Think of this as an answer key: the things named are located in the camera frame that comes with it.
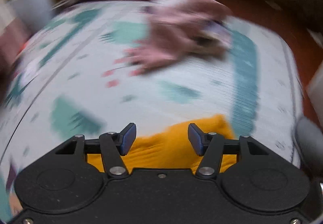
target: pink cloth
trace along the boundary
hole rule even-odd
[[[186,53],[197,53],[194,38],[202,36],[209,21],[223,21],[231,11],[215,0],[186,0],[175,6],[154,6],[148,17],[147,39],[141,46],[128,50],[130,61],[141,64],[138,73],[169,65]]]
[[[30,34],[18,18],[4,28],[3,34],[0,35],[0,58],[1,63],[5,63],[1,64],[1,71],[11,67],[29,36]]]

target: gray container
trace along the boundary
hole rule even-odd
[[[32,34],[54,17],[54,0],[10,0],[9,4]]]

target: white object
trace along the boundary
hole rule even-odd
[[[307,93],[318,116],[321,126],[323,126],[323,63],[319,66],[314,77],[311,79]]]
[[[10,0],[9,4],[33,34],[54,17],[54,0]]]
[[[20,86],[21,88],[27,86],[36,76],[39,74],[39,58],[34,59],[31,61],[25,70],[22,72]]]

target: teal pattern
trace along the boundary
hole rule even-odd
[[[48,46],[48,45],[50,45],[50,44],[51,44],[51,42],[49,42],[49,41],[44,42],[44,43],[42,43],[42,44],[39,46],[39,49],[43,49],[43,48],[45,48],[46,46]]]
[[[52,29],[54,29],[54,28],[56,28],[57,26],[59,26],[59,25],[61,25],[61,24],[63,24],[63,23],[65,23],[65,19],[63,18],[63,19],[60,19],[60,20],[52,20],[51,22],[49,22],[48,24],[47,24],[47,26],[45,26],[45,30],[46,31],[49,31],[49,30],[52,30]]]
[[[40,67],[43,67],[46,62],[53,57],[71,38],[73,38],[79,31],[81,31],[87,24],[93,21],[100,13],[100,9],[92,9],[81,12],[72,18],[73,23],[77,23],[69,33],[66,34],[62,40],[54,46],[47,55],[40,61]]]
[[[28,155],[29,151],[30,151],[30,148],[27,146],[27,147],[25,148],[24,152],[22,153],[22,155],[23,155],[24,157],[26,157],[26,156]]]
[[[14,82],[14,86],[12,87],[11,91],[9,92],[9,94],[7,95],[6,99],[4,100],[5,106],[9,106],[10,104],[10,108],[14,107],[14,106],[18,106],[21,102],[21,95],[22,93],[25,91],[26,87],[29,85],[29,83],[24,86],[21,87],[20,82],[21,82],[21,77],[22,77],[22,73],[20,73],[15,82]]]
[[[212,80],[212,83],[215,85],[223,85],[223,83],[221,81],[217,81],[217,80]]]
[[[122,97],[121,103],[123,103],[123,102],[130,102],[130,101],[132,101],[132,100],[134,100],[136,98],[137,97],[134,96],[134,95],[126,95],[126,96]]]
[[[11,220],[12,214],[9,206],[9,196],[5,190],[5,184],[0,175],[0,220],[7,222]]]
[[[33,115],[33,117],[30,120],[30,123],[33,123],[39,116],[39,112],[37,112],[35,115]]]
[[[113,25],[113,32],[100,36],[101,41],[114,42],[116,44],[131,44],[138,46],[136,40],[147,36],[147,25],[140,23],[116,21]]]
[[[88,57],[88,54],[81,55],[81,56],[77,57],[77,59],[83,59],[83,58],[86,58],[86,57]]]
[[[83,110],[79,110],[63,96],[56,98],[51,113],[52,128],[63,141],[76,134],[99,136],[103,124]]]
[[[69,76],[67,80],[71,80],[71,79],[73,79],[73,78],[75,78],[75,77],[77,77],[77,76],[79,76],[79,75],[80,75],[80,73],[79,73],[79,72],[74,73],[73,75]]]
[[[258,58],[253,41],[232,31],[230,56],[234,64],[235,103],[231,124],[235,135],[249,136],[254,129],[258,106]]]
[[[159,85],[162,90],[162,95],[178,104],[186,104],[191,100],[198,99],[201,96],[199,91],[189,89],[171,82],[160,81]]]

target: yellow object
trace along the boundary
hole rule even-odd
[[[136,138],[129,153],[122,160],[131,172],[133,168],[192,169],[195,173],[202,157],[196,155],[187,136],[190,123],[195,123],[204,132],[216,132],[227,139],[234,133],[223,115],[183,122],[169,127],[151,137]],[[221,172],[236,162],[236,155],[224,155]],[[88,154],[88,163],[104,172],[101,155]]]

